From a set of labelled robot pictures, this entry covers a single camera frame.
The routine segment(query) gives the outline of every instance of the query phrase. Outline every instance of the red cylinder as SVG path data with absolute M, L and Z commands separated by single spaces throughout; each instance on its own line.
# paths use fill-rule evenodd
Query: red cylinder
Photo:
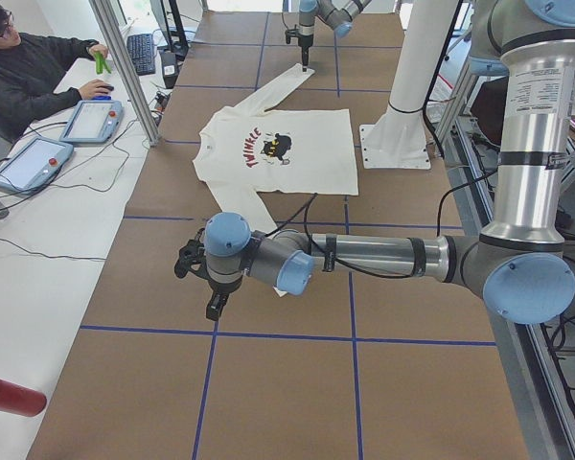
M 36 390 L 0 379 L 0 410 L 33 417 L 47 405 L 45 395 Z

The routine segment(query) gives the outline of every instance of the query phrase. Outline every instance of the gray robot arm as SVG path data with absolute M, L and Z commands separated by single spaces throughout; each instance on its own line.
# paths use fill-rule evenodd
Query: gray robot arm
M 575 2 L 571 9 L 568 3 L 476 4 L 473 54 L 500 58 L 510 73 L 494 219 L 479 238 L 280 232 L 271 239 L 252 233 L 242 218 L 222 213 L 207 225 L 204 242 L 198 235 L 181 249 L 175 267 L 177 276 L 192 271 L 209 281 L 214 295 L 207 316 L 219 318 L 243 274 L 299 294 L 316 266 L 365 268 L 387 277 L 433 276 L 468 288 L 488 309 L 522 324 L 563 312 L 575 293 L 575 279 L 562 259 L 564 239 L 554 227 L 575 84 Z

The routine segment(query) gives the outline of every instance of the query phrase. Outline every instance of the keyboard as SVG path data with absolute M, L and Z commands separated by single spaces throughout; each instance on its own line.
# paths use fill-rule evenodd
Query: keyboard
M 152 34 L 130 35 L 126 40 L 126 47 L 137 75 L 155 73 L 155 49 Z

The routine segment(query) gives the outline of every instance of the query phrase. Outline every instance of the black device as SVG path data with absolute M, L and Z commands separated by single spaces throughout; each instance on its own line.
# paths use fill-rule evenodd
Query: black device
M 164 7 L 164 0 L 150 0 L 151 11 L 155 16 L 155 20 L 158 23 L 160 31 L 167 43 L 167 51 L 174 53 L 178 60 L 184 60 L 190 50 L 190 45 L 188 39 L 185 36 L 185 29 L 183 29 L 183 22 L 181 21 L 181 14 L 179 13 L 179 7 L 176 5 L 176 0 L 169 0 L 170 12 L 172 15 L 172 20 L 174 22 L 174 27 L 171 28 L 169 25 L 168 15 L 166 8 Z M 171 34 L 171 29 L 176 34 L 176 39 L 174 39 Z
M 176 54 L 170 51 L 160 52 L 162 60 L 162 78 L 167 89 L 173 89 L 176 78 L 179 76 L 179 66 L 176 61 Z
M 137 75 L 155 73 L 155 50 L 152 34 L 130 35 L 126 40 L 126 48 Z

